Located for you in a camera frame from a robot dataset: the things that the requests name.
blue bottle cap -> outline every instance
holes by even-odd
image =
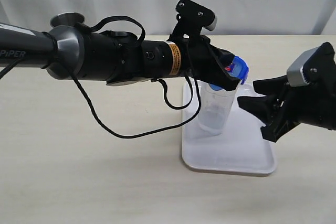
[[[247,79],[248,75],[248,66],[247,64],[238,56],[235,56],[232,63],[225,68],[225,70],[228,72],[228,74],[232,77],[236,77],[239,80],[241,80],[241,85],[243,85]],[[210,87],[215,90],[219,91],[223,88],[210,84]]]

orange warning label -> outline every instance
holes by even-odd
[[[181,68],[181,52],[175,43],[167,41],[167,44],[169,45],[173,55],[172,70],[170,71],[169,75],[175,76],[179,73]]]

white plastic tray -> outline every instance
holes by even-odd
[[[236,97],[257,96],[253,87],[244,84]],[[184,104],[190,100],[190,89],[183,88]],[[194,86],[194,98],[183,110],[183,121],[197,110],[198,101]],[[264,140],[260,127],[263,123],[239,108],[235,99],[226,126],[220,135],[210,135],[198,125],[198,118],[182,128],[182,159],[193,170],[248,175],[269,175],[277,167],[272,142]]]

white table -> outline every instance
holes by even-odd
[[[250,81],[285,74],[324,41],[336,46],[336,36],[212,37],[247,61]],[[169,80],[175,104],[183,83]],[[119,133],[181,121],[158,83],[83,85]],[[336,223],[336,132],[313,126],[275,144],[279,165],[269,177],[196,173],[180,160],[181,129],[115,138],[72,81],[14,69],[0,81],[0,136],[0,223]]]

clear plastic cup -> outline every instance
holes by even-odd
[[[240,79],[240,84],[244,84],[248,67],[242,59],[236,56],[233,63],[226,68],[226,71],[229,75]],[[233,91],[226,91],[206,82],[201,83],[202,107],[198,115],[200,128],[213,135],[222,133],[235,100],[238,86]]]

